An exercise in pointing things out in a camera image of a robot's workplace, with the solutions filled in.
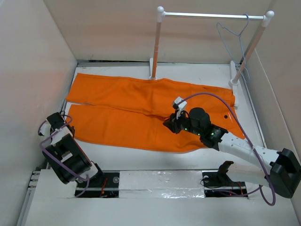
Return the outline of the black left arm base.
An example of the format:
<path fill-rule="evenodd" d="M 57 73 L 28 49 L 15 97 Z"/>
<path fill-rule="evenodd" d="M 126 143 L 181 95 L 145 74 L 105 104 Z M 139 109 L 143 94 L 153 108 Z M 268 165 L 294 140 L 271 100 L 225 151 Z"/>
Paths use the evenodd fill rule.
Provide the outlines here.
<path fill-rule="evenodd" d="M 90 181 L 88 188 L 79 198 L 118 198 L 119 176 L 119 171 L 104 171 L 101 179 Z"/>

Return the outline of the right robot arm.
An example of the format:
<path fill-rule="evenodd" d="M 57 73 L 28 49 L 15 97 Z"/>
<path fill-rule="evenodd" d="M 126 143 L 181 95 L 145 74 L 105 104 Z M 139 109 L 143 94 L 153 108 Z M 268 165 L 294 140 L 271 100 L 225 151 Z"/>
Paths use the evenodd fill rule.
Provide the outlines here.
<path fill-rule="evenodd" d="M 284 148 L 277 151 L 253 146 L 212 124 L 209 114 L 202 108 L 193 108 L 189 114 L 176 111 L 163 124 L 175 134 L 187 131 L 199 136 L 206 147 L 232 154 L 254 165 L 243 169 L 233 161 L 224 162 L 217 174 L 219 183 L 224 186 L 236 181 L 272 185 L 276 194 L 292 198 L 301 181 L 301 165 L 291 150 Z"/>

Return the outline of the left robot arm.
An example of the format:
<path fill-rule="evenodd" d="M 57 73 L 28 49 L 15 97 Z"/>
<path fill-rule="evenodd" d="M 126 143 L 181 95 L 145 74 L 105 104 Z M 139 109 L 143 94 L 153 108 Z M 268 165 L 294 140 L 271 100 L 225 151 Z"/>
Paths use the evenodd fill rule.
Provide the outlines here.
<path fill-rule="evenodd" d="M 70 125 L 72 117 L 53 113 L 40 125 L 40 148 L 50 167 L 64 184 L 76 181 L 90 186 L 101 186 L 105 175 L 91 161 L 74 139 L 75 129 Z"/>

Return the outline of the orange trousers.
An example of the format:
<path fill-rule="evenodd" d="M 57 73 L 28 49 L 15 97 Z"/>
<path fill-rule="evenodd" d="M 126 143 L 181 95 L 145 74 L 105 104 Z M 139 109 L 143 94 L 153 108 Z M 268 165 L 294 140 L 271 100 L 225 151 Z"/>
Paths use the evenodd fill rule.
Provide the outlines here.
<path fill-rule="evenodd" d="M 151 151 L 185 153 L 203 148 L 198 136 L 172 133 L 163 125 L 172 102 L 187 98 L 186 110 L 201 107 L 213 124 L 239 138 L 244 135 L 231 116 L 235 97 L 230 89 L 169 79 L 78 73 L 66 98 L 77 140 Z"/>

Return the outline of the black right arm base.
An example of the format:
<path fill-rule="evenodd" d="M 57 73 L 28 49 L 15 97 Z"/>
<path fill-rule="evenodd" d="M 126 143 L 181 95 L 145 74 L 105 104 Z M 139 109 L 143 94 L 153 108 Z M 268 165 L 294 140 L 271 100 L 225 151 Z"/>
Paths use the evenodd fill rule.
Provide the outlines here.
<path fill-rule="evenodd" d="M 232 164 L 234 164 L 233 161 L 225 161 L 218 169 L 202 171 L 200 184 L 204 187 L 206 198 L 234 195 L 248 197 L 245 182 L 234 182 L 226 174 Z"/>

